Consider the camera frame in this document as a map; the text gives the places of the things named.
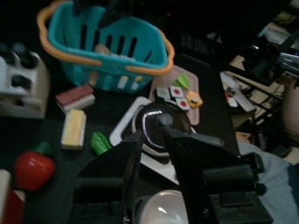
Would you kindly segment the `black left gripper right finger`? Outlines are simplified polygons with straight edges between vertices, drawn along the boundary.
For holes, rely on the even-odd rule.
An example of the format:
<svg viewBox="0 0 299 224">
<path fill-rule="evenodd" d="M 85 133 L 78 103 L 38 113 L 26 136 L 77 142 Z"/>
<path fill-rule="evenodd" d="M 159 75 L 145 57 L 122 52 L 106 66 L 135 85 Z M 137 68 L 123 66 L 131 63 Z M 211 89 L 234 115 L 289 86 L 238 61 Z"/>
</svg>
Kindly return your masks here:
<svg viewBox="0 0 299 224">
<path fill-rule="evenodd" d="M 235 155 L 177 129 L 165 130 L 190 224 L 273 224 L 259 196 L 262 157 Z"/>
</svg>

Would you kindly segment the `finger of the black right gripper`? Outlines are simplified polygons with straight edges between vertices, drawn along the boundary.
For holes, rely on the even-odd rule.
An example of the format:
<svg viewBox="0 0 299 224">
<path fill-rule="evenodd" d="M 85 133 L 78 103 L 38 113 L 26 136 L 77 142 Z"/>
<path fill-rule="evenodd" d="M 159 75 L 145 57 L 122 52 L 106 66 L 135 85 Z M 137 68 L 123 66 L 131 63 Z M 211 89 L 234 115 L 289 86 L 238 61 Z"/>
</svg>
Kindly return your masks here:
<svg viewBox="0 0 299 224">
<path fill-rule="evenodd" d="M 106 12 L 98 22 L 99 27 L 106 27 L 119 19 L 131 15 L 131 0 L 109 0 Z"/>
<path fill-rule="evenodd" d="M 99 0 L 73 0 L 73 15 L 78 16 L 90 6 L 97 5 Z"/>
</svg>

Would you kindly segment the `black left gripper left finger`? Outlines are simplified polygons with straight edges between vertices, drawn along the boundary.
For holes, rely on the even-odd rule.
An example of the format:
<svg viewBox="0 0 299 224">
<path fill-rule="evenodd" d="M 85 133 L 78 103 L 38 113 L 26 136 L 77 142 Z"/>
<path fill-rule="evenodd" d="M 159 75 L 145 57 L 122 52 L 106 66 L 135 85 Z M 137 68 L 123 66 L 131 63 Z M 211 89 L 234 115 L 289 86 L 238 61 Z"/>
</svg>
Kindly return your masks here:
<svg viewBox="0 0 299 224">
<path fill-rule="evenodd" d="M 138 131 L 85 166 L 75 181 L 70 224 L 135 224 L 142 146 Z"/>
</svg>

